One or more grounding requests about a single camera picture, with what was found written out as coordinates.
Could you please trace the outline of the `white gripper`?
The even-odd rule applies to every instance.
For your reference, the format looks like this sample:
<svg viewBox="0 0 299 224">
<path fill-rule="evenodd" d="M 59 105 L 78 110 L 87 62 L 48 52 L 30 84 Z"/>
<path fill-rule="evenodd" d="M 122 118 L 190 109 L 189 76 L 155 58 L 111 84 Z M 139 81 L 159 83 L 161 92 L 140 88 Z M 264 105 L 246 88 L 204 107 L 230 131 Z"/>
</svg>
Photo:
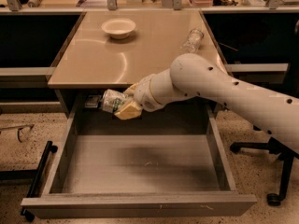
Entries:
<svg viewBox="0 0 299 224">
<path fill-rule="evenodd" d="M 134 100 L 126 102 L 114 113 L 118 119 L 134 119 L 141 115 L 143 109 L 148 112 L 154 112 L 163 108 L 155 100 L 150 90 L 150 82 L 153 77 L 153 74 L 144 77 L 123 92 L 127 96 L 134 96 Z"/>
</svg>

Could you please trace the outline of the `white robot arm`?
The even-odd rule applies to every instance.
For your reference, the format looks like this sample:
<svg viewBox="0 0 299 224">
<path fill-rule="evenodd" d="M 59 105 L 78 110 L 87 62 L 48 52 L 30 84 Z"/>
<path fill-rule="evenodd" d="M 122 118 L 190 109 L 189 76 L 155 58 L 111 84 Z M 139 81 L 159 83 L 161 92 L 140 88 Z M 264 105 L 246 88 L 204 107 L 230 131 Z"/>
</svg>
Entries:
<svg viewBox="0 0 299 224">
<path fill-rule="evenodd" d="M 289 149 L 299 149 L 298 98 L 231 77 L 197 54 L 178 56 L 168 69 L 142 78 L 126 93 L 129 101 L 115 112 L 119 119 L 198 96 L 232 110 Z"/>
</svg>

